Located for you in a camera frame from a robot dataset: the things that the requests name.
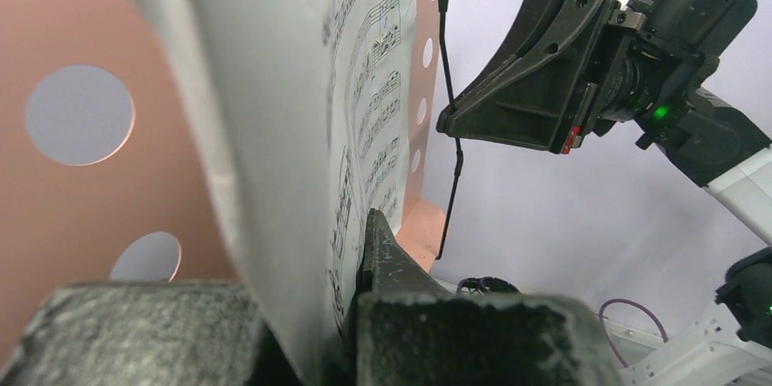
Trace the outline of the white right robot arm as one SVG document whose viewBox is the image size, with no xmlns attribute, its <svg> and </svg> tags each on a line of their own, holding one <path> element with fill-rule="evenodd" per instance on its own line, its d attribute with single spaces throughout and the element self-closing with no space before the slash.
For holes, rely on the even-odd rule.
<svg viewBox="0 0 772 386">
<path fill-rule="evenodd" d="M 523 0 L 482 72 L 455 96 L 437 0 L 449 105 L 436 130 L 456 163 L 442 258 L 464 155 L 462 139 L 567 155 L 616 123 L 643 130 L 668 161 L 768 247 L 732 265 L 702 317 L 622 369 L 624 385 L 698 379 L 724 385 L 771 365 L 771 138 L 701 87 L 757 11 L 757 0 Z"/>
</svg>

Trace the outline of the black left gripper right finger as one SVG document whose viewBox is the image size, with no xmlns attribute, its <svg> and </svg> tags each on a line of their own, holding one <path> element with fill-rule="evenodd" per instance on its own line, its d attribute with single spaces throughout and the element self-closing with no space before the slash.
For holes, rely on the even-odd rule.
<svg viewBox="0 0 772 386">
<path fill-rule="evenodd" d="M 597 316 L 555 295 L 455 294 L 372 209 L 354 309 L 359 385 L 618 385 Z"/>
</svg>

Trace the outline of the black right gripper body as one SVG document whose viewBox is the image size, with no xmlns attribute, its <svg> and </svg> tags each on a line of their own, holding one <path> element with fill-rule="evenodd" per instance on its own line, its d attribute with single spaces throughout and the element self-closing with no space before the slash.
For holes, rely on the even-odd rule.
<svg viewBox="0 0 772 386">
<path fill-rule="evenodd" d="M 584 79 L 593 102 L 566 141 L 575 148 L 633 121 L 640 148 L 656 146 L 701 188 L 726 188 L 771 158 L 771 140 L 703 86 L 750 22 L 757 0 L 601 0 L 604 27 Z"/>
</svg>

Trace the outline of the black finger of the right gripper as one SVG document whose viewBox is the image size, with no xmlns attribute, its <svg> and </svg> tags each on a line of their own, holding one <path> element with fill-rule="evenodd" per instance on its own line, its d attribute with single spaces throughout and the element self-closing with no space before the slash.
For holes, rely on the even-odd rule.
<svg viewBox="0 0 772 386">
<path fill-rule="evenodd" d="M 617 0 L 523 0 L 483 71 L 446 107 L 449 137 L 566 152 L 588 105 L 585 73 Z"/>
</svg>

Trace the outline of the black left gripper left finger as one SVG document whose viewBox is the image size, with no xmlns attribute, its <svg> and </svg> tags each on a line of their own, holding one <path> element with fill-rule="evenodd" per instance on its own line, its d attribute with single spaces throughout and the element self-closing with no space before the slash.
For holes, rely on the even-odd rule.
<svg viewBox="0 0 772 386">
<path fill-rule="evenodd" d="M 243 385 L 266 332 L 237 283 L 78 283 L 56 290 L 1 370 L 4 385 Z"/>
</svg>

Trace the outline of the black microphone tripod stand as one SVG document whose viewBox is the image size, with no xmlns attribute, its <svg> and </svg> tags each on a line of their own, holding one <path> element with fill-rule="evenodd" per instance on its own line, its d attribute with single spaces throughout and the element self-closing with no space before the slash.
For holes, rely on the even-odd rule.
<svg viewBox="0 0 772 386">
<path fill-rule="evenodd" d="M 519 293 L 510 282 L 492 276 L 469 277 L 456 286 L 456 294 Z"/>
</svg>

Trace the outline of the pink perforated music stand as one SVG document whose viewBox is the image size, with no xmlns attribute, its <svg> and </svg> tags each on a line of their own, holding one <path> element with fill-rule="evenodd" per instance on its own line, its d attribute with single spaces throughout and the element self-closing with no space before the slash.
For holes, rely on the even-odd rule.
<svg viewBox="0 0 772 386">
<path fill-rule="evenodd" d="M 399 239 L 432 264 L 422 198 L 439 51 L 417 0 Z M 81 280 L 239 279 L 162 45 L 134 0 L 1 0 L 1 356 Z"/>
</svg>

